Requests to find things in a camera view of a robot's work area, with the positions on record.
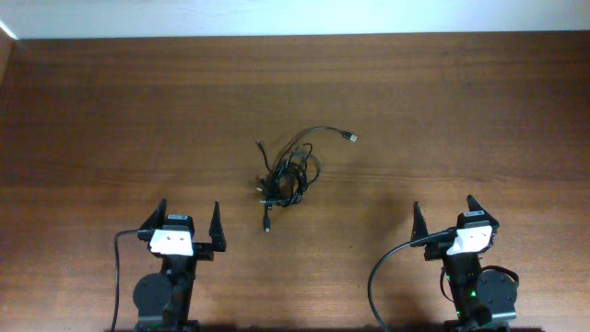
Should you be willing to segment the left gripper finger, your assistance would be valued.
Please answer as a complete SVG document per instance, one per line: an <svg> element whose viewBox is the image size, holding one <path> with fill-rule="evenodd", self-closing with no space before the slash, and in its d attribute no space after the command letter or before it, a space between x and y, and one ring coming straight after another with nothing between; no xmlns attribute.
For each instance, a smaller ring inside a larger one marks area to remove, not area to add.
<svg viewBox="0 0 590 332"><path fill-rule="evenodd" d="M161 226L161 223L165 219L166 210L167 210L167 199L162 198L160 200L159 204L157 205L156 209L154 210L154 212L147 218L146 221L144 221L141 224L141 226L139 227L139 230L147 231L147 230L159 228Z"/></svg>
<svg viewBox="0 0 590 332"><path fill-rule="evenodd" d="M211 238L212 249L215 252L225 252L227 241L220 220L219 202L215 202L212 219L209 227L209 237Z"/></svg>

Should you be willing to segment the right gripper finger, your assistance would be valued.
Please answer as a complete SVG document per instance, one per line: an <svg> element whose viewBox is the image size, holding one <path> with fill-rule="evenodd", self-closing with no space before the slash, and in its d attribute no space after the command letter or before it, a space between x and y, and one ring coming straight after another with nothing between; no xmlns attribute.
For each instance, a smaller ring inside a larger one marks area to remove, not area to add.
<svg viewBox="0 0 590 332"><path fill-rule="evenodd" d="M467 196L466 202L470 213L475 214L478 212L480 217L483 217L484 220L487 220L490 223L490 226L493 230L498 230L500 223L494 217L492 217L491 214L485 208L483 208L472 195Z"/></svg>
<svg viewBox="0 0 590 332"><path fill-rule="evenodd" d="M425 218L421 212L419 202L413 203L413 226L410 241L412 247L423 246L423 240L429 236Z"/></svg>

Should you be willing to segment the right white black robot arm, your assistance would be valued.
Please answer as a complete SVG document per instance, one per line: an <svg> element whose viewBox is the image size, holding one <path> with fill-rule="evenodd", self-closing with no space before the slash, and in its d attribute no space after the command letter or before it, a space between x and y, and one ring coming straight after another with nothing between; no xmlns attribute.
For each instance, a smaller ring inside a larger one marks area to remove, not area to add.
<svg viewBox="0 0 590 332"><path fill-rule="evenodd" d="M482 266L480 255L493 246L500 223L469 195L468 211L457 216L456 225L430 233L420 210L413 204L411 242L424 248L427 261L442 261L440 282L447 282L447 297L457 318L443 323L445 331L508 331L516 317L518 275L499 266Z"/></svg>

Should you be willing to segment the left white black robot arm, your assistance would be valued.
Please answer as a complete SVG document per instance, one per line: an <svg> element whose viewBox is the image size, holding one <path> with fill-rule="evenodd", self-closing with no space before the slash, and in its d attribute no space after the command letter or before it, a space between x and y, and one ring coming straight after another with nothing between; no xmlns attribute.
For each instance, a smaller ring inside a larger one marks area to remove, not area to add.
<svg viewBox="0 0 590 332"><path fill-rule="evenodd" d="M138 239L161 260L161 267L144 276L134 288L138 311L134 330L196 332L200 325L189 318L189 312L197 263L212 261L215 253L227 249L219 203L214 205L208 243L194 240L192 217L168 214L166 208L163 199L139 228Z"/></svg>

